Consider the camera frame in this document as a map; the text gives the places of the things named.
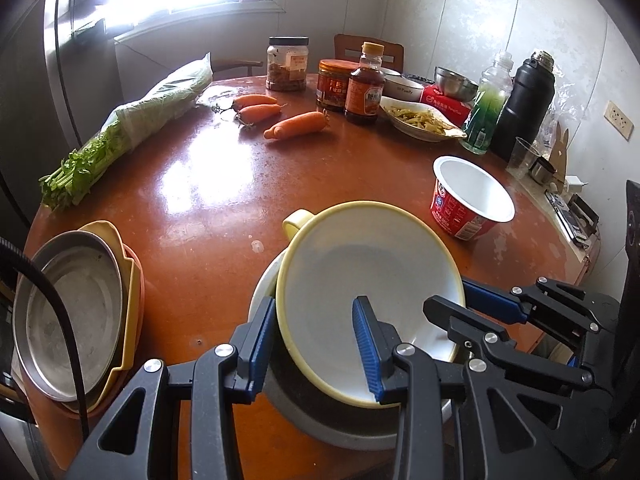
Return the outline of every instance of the bowl handle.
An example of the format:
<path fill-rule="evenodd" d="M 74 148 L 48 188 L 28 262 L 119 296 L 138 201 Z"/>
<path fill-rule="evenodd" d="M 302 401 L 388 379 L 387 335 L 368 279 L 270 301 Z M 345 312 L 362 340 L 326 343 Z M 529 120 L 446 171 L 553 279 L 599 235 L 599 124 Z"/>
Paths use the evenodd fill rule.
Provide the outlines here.
<path fill-rule="evenodd" d="M 302 226 L 309 222 L 314 216 L 313 213 L 310 213 L 306 209 L 298 209 L 287 216 L 284 222 L 282 222 L 282 229 L 289 241 L 292 241 L 296 233 L 302 229 Z"/>

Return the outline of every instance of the refrigerator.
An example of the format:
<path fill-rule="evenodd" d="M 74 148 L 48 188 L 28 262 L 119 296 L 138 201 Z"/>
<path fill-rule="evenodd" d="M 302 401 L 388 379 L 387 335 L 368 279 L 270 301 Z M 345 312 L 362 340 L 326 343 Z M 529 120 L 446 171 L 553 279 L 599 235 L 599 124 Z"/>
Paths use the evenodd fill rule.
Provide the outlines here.
<path fill-rule="evenodd" d="M 99 4 L 36 0 L 0 43 L 0 236 L 19 248 L 40 205 L 39 178 L 123 102 L 114 40 L 91 33 Z"/>

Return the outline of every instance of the red label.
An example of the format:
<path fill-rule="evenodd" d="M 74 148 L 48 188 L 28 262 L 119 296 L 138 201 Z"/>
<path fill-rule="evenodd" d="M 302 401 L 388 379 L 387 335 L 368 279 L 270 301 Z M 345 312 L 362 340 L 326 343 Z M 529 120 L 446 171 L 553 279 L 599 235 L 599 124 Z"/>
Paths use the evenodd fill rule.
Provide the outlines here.
<path fill-rule="evenodd" d="M 431 214 L 440 227 L 461 240 L 471 240 L 484 234 L 495 224 L 458 202 L 437 179 Z"/>
<path fill-rule="evenodd" d="M 382 85 L 371 85 L 351 79 L 344 108 L 358 115 L 375 115 L 378 113 L 381 97 Z"/>
<path fill-rule="evenodd" d="M 457 127 L 462 126 L 471 111 L 471 108 L 466 104 L 443 95 L 436 85 L 430 85 L 424 88 L 420 102 L 440 110 L 443 115 Z"/>
<path fill-rule="evenodd" d="M 316 97 L 322 104 L 343 107 L 347 99 L 348 87 L 348 78 L 338 79 L 324 74 L 318 74 Z"/>

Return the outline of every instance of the brown table surface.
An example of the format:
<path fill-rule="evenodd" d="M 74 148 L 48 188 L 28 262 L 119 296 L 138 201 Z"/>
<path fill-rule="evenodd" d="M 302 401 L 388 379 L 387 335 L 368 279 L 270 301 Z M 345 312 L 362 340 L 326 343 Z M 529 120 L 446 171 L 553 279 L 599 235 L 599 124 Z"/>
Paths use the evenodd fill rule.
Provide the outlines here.
<path fill-rule="evenodd" d="M 271 92 L 287 103 L 282 118 L 316 109 L 316 76 L 307 81 L 305 92 Z M 217 82 L 201 101 L 213 104 L 225 91 L 264 93 L 264 78 Z M 337 113 L 321 133 L 264 140 L 262 131 L 276 121 L 241 128 L 231 111 L 197 107 L 118 160 L 79 206 L 53 213 L 40 208 L 26 244 L 29 256 L 53 235 L 97 219 L 113 222 L 139 256 L 146 301 L 136 367 L 151 357 L 167 364 L 193 360 L 228 341 L 246 321 L 264 269 L 287 245 L 282 220 L 299 208 L 319 212 L 350 200 L 388 202 L 434 229 L 465 276 L 506 289 L 543 275 L 578 279 L 582 263 L 496 156 L 472 155 L 455 140 L 421 142 L 383 120 L 355 126 Z M 505 185 L 516 208 L 513 221 L 470 242 L 436 224 L 429 211 L 432 163 L 450 154 L 473 161 Z M 524 351 L 541 334 L 531 325 L 511 326 L 509 332 Z M 37 392 L 30 394 L 30 402 L 37 402 Z M 184 403 L 181 480 L 190 478 L 189 409 Z M 289 424 L 264 396 L 236 407 L 235 414 L 248 480 L 341 479 L 391 457 L 318 442 Z M 78 450 L 78 422 L 60 424 L 52 413 L 37 418 L 56 461 L 66 468 Z"/>

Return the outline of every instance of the stainless steel plate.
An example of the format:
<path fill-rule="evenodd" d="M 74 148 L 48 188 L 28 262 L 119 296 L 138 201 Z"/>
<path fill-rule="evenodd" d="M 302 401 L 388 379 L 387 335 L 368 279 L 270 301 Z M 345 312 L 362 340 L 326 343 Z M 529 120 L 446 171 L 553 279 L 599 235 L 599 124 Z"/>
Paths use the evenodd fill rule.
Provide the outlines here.
<path fill-rule="evenodd" d="M 84 390 L 89 393 L 110 368 L 124 321 L 124 290 L 116 259 L 96 235 L 69 231 L 47 242 L 33 263 L 65 304 L 78 345 Z M 24 277 L 15 296 L 14 339 L 22 366 L 39 390 L 61 402 L 77 399 L 58 319 Z"/>

